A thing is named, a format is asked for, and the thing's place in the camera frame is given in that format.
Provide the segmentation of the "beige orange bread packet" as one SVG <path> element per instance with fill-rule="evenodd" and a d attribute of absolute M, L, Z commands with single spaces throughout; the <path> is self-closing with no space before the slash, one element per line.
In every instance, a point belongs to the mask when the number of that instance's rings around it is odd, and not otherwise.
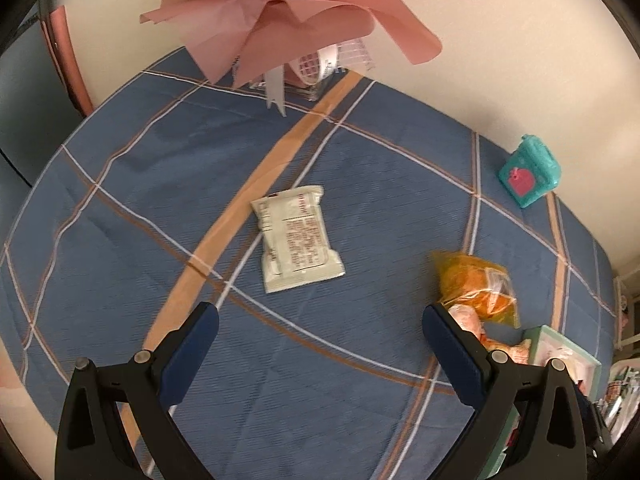
<path fill-rule="evenodd" d="M 480 342 L 489 352 L 502 351 L 506 353 L 516 364 L 528 363 L 530 345 L 532 344 L 530 339 L 523 339 L 521 342 L 514 344 L 513 346 L 510 346 L 510 344 L 504 344 L 503 342 L 496 341 L 495 339 L 491 339 L 486 336 L 481 336 Z"/>

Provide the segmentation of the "teal rimmed white tray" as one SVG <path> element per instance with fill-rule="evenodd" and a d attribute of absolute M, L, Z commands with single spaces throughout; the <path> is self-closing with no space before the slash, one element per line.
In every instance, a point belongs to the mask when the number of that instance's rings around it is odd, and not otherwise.
<path fill-rule="evenodd" d="M 532 341 L 528 365 L 545 366 L 553 359 L 563 361 L 567 373 L 570 374 L 570 378 L 572 378 L 572 381 L 580 391 L 590 401 L 597 400 L 602 365 L 596 358 L 547 325 L 526 330 L 523 339 Z M 499 471 L 506 459 L 506 451 L 510 448 L 512 440 L 515 438 L 519 422 L 520 414 L 512 406 L 506 419 L 506 426 L 503 427 L 499 440 L 491 452 L 480 478 L 489 479 Z"/>

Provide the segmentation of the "round jelly cup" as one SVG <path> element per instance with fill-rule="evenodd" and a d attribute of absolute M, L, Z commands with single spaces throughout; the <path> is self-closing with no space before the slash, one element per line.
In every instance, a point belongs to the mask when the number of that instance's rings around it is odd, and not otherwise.
<path fill-rule="evenodd" d="M 448 313 L 462 330 L 473 334 L 478 340 L 485 338 L 483 323 L 474 308 L 465 304 L 454 304 L 448 309 Z"/>

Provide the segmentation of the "white shelf unit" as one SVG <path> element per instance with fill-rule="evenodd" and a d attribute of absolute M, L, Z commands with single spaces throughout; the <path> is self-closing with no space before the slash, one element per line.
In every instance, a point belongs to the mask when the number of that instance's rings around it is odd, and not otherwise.
<path fill-rule="evenodd" d="M 614 280 L 616 299 L 616 329 L 614 356 L 627 359 L 639 344 L 639 267 Z"/>

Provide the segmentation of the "orange cake clear packet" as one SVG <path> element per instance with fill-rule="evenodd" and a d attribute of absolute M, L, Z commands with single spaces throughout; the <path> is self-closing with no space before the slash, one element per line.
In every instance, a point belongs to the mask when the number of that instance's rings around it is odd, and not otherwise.
<path fill-rule="evenodd" d="M 434 252 L 439 302 L 475 310 L 482 322 L 520 328 L 518 300 L 510 275 L 497 263 L 464 252 Z"/>

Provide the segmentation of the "white snack packet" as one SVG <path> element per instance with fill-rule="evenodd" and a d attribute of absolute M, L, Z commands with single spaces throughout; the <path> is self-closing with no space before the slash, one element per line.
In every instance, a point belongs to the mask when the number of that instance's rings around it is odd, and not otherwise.
<path fill-rule="evenodd" d="M 343 261 L 326 234 L 322 196 L 322 186 L 306 185 L 252 203 L 262 232 L 262 275 L 268 294 L 345 274 Z"/>

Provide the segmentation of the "blue plaid tablecloth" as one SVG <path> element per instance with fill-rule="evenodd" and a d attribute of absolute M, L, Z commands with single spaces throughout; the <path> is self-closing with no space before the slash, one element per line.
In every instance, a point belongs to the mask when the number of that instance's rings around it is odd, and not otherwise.
<path fill-rule="evenodd" d="M 428 477 L 471 414 L 422 334 L 445 252 L 508 271 L 521 324 L 491 338 L 548 325 L 613 361 L 608 256 L 558 198 L 521 209 L 505 161 L 366 78 L 279 114 L 168 55 L 55 143 L 2 240 L 3 419 L 47 472 L 75 361 L 125 362 L 209 301 L 175 420 L 214 477 Z"/>

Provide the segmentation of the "teal toy box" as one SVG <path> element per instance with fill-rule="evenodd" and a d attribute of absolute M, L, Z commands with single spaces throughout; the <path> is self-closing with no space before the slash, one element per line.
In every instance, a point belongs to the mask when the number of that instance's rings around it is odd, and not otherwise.
<path fill-rule="evenodd" d="M 526 134 L 498 172 L 498 178 L 518 206 L 526 208 L 553 191 L 561 166 L 538 136 Z"/>

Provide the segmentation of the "pink chair back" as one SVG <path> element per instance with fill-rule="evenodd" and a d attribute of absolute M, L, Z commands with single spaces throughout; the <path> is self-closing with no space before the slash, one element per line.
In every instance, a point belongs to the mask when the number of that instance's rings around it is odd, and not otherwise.
<path fill-rule="evenodd" d="M 93 113 L 94 106 L 70 38 L 65 6 L 44 12 L 40 24 L 58 78 L 76 110 L 82 116 L 88 117 Z"/>

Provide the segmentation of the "pink paper flower bouquet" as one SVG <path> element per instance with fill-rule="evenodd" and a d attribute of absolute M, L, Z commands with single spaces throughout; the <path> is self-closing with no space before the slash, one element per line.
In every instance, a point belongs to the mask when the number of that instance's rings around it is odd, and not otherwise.
<path fill-rule="evenodd" d="M 160 0 L 140 20 L 174 26 L 210 82 L 227 74 L 235 87 L 262 79 L 267 103 L 277 107 L 293 63 L 332 49 L 337 66 L 352 67 L 366 58 L 361 40 L 375 27 L 413 65 L 442 50 L 402 0 Z"/>

